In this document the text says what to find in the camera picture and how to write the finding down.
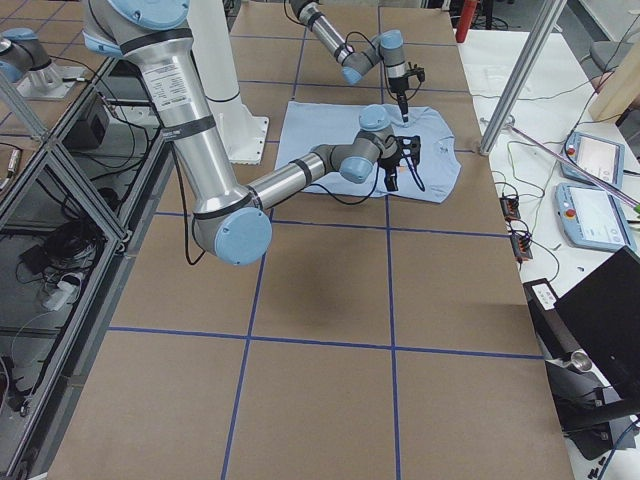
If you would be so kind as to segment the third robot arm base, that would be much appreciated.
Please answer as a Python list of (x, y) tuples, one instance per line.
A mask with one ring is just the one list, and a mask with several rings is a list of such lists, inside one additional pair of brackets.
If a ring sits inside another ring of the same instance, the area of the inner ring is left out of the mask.
[(1, 73), (30, 100), (61, 100), (75, 80), (65, 82), (73, 67), (55, 63), (36, 33), (26, 27), (1, 32)]

